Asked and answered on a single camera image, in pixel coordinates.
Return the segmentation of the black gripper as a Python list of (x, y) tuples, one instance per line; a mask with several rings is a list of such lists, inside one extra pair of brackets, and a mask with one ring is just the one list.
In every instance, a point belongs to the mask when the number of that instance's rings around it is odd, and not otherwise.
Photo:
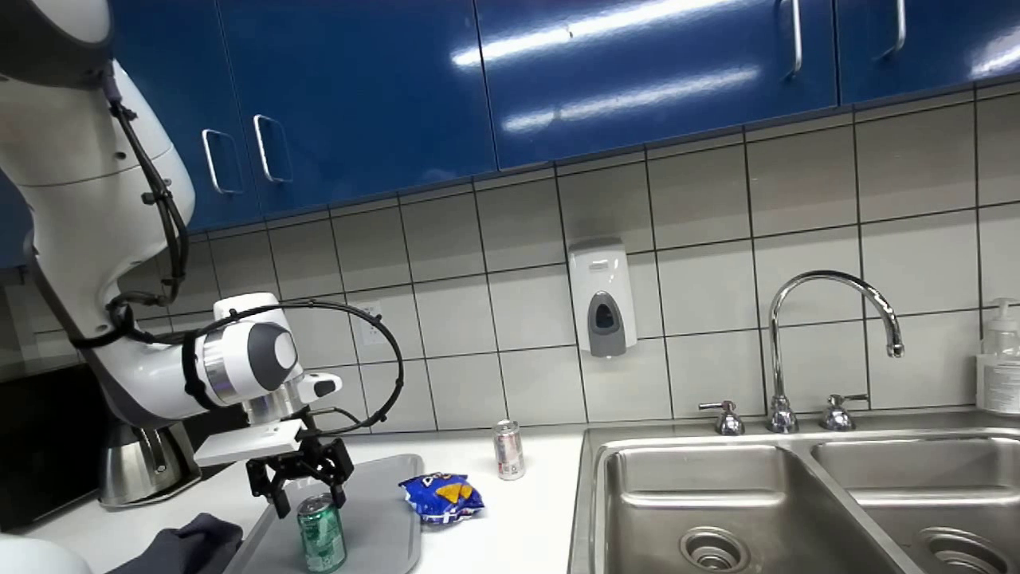
[(295, 452), (247, 458), (244, 475), (247, 487), (267, 494), (275, 512), (284, 519), (289, 512), (284, 483), (319, 480), (327, 485), (330, 506), (340, 510), (346, 503), (343, 483), (355, 475), (355, 464), (340, 440), (302, 440)]

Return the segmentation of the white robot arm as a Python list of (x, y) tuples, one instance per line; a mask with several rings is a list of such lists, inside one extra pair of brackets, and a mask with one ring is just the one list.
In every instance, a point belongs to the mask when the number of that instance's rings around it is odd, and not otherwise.
[(247, 425), (208, 437), (203, 464), (243, 464), (275, 510), (294, 480), (340, 503), (355, 464), (310, 420), (339, 380), (298, 364), (270, 295), (232, 296), (180, 335), (135, 319), (179, 296), (193, 184), (112, 54), (109, 0), (0, 0), (0, 77), (0, 165), (29, 204), (24, 258), (109, 409), (135, 428), (243, 409)]

